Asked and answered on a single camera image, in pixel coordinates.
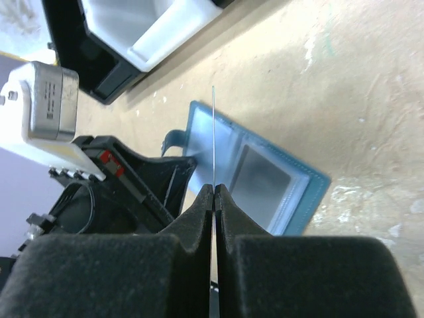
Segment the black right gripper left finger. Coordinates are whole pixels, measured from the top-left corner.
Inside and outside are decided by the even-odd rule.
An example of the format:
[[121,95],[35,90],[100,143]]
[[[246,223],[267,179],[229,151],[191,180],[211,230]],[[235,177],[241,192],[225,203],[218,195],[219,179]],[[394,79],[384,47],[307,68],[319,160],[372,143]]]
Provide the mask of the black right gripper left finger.
[[207,317],[213,188],[154,235],[46,235],[21,254],[2,317]]

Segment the blue leather card holder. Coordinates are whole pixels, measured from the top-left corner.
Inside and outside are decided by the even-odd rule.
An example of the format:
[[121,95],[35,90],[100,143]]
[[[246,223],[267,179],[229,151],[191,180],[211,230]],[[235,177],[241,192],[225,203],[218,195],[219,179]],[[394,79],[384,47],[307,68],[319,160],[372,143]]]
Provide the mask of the blue leather card holder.
[[186,129],[166,135],[162,152],[173,146],[197,162],[192,192],[224,184],[236,205],[272,235],[301,235],[331,183],[317,168],[198,101],[189,105]]

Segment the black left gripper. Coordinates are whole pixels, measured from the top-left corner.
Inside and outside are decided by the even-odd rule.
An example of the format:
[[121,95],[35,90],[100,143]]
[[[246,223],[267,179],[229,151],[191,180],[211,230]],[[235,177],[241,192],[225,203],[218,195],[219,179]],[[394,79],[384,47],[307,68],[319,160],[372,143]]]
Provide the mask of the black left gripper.
[[146,225],[169,225],[181,213],[188,181],[197,166],[191,156],[148,158],[113,136],[97,136],[92,148],[65,146],[67,164],[85,163],[103,175],[51,165],[64,188],[43,215],[31,213],[22,252],[49,234],[140,234]]

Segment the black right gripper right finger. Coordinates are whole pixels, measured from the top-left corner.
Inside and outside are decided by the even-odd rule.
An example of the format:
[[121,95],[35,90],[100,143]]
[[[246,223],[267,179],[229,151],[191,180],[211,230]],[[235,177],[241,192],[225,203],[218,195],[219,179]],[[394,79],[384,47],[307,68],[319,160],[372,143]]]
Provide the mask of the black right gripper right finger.
[[272,236],[215,189],[222,317],[415,317],[390,250],[372,237]]

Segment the thin card edge-on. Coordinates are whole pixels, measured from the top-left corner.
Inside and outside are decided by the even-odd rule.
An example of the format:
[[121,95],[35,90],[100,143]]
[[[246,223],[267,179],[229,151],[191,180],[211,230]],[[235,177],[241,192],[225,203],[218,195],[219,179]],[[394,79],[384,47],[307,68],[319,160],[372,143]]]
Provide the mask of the thin card edge-on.
[[[213,193],[215,193],[215,184],[216,184],[216,141],[215,141],[215,86],[212,85],[211,88],[212,96],[212,136],[213,136],[213,149],[212,149],[212,159],[213,159]],[[212,317],[219,317],[219,288],[218,285],[214,282],[211,282],[211,296],[212,304],[210,306],[210,312],[212,312]]]

